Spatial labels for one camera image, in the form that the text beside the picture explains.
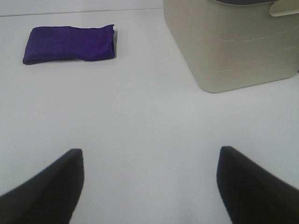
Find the beige container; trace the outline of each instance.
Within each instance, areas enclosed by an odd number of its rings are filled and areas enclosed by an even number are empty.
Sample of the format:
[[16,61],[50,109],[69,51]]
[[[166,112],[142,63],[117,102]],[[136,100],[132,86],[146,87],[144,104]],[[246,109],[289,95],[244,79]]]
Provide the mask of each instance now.
[[164,16],[198,85],[208,92],[289,78],[299,70],[299,0],[246,6],[164,0]]

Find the white floor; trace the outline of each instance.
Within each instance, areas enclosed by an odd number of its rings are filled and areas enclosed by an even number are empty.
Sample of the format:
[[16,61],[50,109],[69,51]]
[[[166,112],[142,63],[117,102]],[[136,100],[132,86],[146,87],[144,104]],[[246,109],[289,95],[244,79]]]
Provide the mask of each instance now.
[[0,17],[88,10],[163,8],[163,0],[1,0]]
[[[117,57],[25,66],[37,26],[115,24]],[[232,145],[299,188],[299,75],[201,90],[162,9],[0,18],[0,195],[82,148],[71,224],[229,224],[216,185]]]

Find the black rubber part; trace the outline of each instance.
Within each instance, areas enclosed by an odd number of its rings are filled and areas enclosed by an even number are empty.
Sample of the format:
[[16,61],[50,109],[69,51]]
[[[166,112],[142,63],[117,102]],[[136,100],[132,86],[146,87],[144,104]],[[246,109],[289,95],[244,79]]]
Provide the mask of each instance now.
[[84,183],[81,149],[0,197],[0,224],[68,224]]
[[299,191],[232,147],[222,147],[217,184],[233,224],[299,224]]

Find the folded purple towel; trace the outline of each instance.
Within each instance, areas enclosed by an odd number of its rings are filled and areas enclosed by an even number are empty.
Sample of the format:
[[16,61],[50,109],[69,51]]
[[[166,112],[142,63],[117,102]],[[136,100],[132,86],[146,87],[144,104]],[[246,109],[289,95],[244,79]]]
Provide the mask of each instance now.
[[114,58],[114,25],[102,28],[36,27],[30,33],[24,64]]

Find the white wall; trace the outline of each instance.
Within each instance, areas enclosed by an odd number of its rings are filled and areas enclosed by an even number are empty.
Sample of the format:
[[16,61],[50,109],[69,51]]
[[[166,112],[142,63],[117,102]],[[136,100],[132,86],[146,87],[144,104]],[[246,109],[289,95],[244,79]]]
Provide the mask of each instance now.
[[163,0],[1,0],[0,16],[163,7]]

